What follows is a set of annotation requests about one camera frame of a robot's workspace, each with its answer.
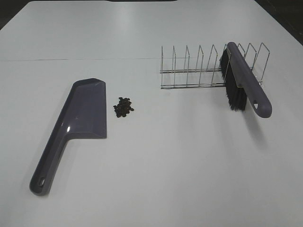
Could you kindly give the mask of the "pile of coffee beans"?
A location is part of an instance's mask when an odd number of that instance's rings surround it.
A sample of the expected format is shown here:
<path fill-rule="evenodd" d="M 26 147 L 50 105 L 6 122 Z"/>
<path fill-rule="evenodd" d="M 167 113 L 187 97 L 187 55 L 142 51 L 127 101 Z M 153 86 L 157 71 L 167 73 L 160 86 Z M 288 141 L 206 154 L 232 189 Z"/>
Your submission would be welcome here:
<path fill-rule="evenodd" d="M 119 97 L 118 99 L 119 103 L 113 106 L 117 118 L 126 117 L 130 112 L 134 111 L 134 108 L 131 107 L 130 98 Z"/>

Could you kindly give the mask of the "purple plastic dustpan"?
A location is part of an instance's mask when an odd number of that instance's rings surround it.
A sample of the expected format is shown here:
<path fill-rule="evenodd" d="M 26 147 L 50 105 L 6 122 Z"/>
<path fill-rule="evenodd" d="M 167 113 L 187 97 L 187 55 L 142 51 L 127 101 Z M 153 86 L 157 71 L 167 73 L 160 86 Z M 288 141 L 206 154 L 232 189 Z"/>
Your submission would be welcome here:
<path fill-rule="evenodd" d="M 106 137 L 106 83 L 96 78 L 74 82 L 33 173 L 30 191 L 37 196 L 49 193 L 68 141 Z"/>

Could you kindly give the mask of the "purple hand brush black bristles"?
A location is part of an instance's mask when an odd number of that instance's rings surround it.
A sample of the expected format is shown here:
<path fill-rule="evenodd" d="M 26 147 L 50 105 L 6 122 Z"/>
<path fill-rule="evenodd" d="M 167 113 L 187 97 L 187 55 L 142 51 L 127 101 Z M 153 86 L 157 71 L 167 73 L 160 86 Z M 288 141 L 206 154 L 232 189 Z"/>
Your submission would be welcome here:
<path fill-rule="evenodd" d="M 249 68 L 236 43 L 229 42 L 223 51 L 220 66 L 228 103 L 233 111 L 245 111 L 247 101 L 261 118 L 269 118 L 272 105 Z"/>

